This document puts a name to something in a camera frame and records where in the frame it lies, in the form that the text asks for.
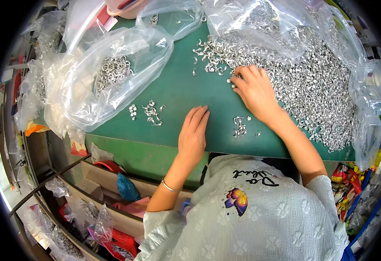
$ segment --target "pink plastic basket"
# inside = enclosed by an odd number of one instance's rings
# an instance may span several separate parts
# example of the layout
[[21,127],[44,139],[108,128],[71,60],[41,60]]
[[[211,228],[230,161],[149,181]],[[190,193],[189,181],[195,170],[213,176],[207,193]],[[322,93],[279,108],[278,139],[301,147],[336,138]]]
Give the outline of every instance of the pink plastic basket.
[[130,6],[124,8],[123,10],[118,9],[118,6],[125,2],[125,0],[105,0],[107,3],[107,13],[112,16],[120,16],[125,19],[135,19],[138,12],[141,11],[148,3],[152,0],[136,0]]

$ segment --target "blue plastic bag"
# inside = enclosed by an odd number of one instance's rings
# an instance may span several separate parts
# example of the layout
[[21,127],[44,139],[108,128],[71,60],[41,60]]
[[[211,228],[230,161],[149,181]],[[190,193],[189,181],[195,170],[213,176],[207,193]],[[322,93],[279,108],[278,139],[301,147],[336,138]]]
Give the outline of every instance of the blue plastic bag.
[[138,201],[140,200],[140,194],[138,193],[134,184],[123,174],[118,172],[118,193],[121,197],[127,201]]

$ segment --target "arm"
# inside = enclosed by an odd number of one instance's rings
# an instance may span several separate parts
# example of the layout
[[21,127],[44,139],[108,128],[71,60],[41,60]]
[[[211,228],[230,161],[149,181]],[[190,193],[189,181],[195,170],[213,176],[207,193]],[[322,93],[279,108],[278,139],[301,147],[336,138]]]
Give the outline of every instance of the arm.
[[306,186],[318,175],[326,175],[315,147],[279,107],[266,71],[250,65],[236,68],[235,74],[241,74],[244,79],[231,77],[230,80],[237,86],[233,90],[240,95],[250,112],[283,140],[302,176],[303,185]]
[[[165,184],[180,190],[193,168],[200,162],[205,151],[205,129],[208,123],[208,106],[191,109],[185,118],[179,135],[179,152],[167,172]],[[150,199],[147,211],[172,210],[179,192],[174,192],[160,184]]]

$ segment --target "white shirt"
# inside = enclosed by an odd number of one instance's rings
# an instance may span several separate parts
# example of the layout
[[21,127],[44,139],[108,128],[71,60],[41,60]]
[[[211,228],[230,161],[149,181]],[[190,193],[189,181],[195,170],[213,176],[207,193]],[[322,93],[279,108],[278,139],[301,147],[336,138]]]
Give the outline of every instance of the white shirt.
[[329,261],[348,245],[327,176],[303,187],[243,155],[212,160],[185,226],[175,211],[147,212],[143,220],[139,261]]

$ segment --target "finger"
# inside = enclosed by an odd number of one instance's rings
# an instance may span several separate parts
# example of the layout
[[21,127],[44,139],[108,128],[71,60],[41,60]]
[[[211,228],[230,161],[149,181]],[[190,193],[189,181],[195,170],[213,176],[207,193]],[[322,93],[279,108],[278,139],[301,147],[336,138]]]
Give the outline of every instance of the finger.
[[243,92],[241,90],[239,90],[238,88],[234,88],[233,91],[236,92],[241,97],[241,99],[243,100],[244,104],[247,105],[247,103],[245,102],[245,96],[244,96]]
[[202,116],[202,119],[200,120],[198,128],[196,128],[196,133],[205,134],[206,125],[208,123],[208,118],[209,118],[210,114],[211,114],[211,112],[209,112],[209,111],[204,113],[204,115]]
[[259,69],[258,71],[259,71],[261,77],[263,77],[263,78],[268,78],[268,77],[267,77],[267,72],[266,72],[265,69],[261,68],[261,69]]
[[230,78],[230,81],[232,81],[240,89],[245,89],[247,87],[247,83],[243,79],[240,79],[239,77],[232,76]]
[[253,73],[246,66],[239,66],[235,69],[235,74],[241,74],[246,83],[254,80]]
[[260,72],[258,71],[257,67],[254,64],[250,65],[248,69],[251,71],[254,77],[256,78],[261,77]]
[[193,115],[191,123],[189,123],[189,131],[195,132],[196,128],[198,127],[200,120],[202,119],[202,116],[204,113],[208,110],[208,106],[204,106],[202,108],[199,108],[198,111]]
[[193,109],[190,110],[190,112],[188,113],[188,115],[186,116],[185,118],[185,121],[183,122],[183,126],[182,126],[182,129],[184,128],[187,128],[190,124],[190,122],[192,121],[192,117],[195,115],[195,113],[199,110],[199,108],[201,108],[202,106],[198,106],[198,107],[195,107]]

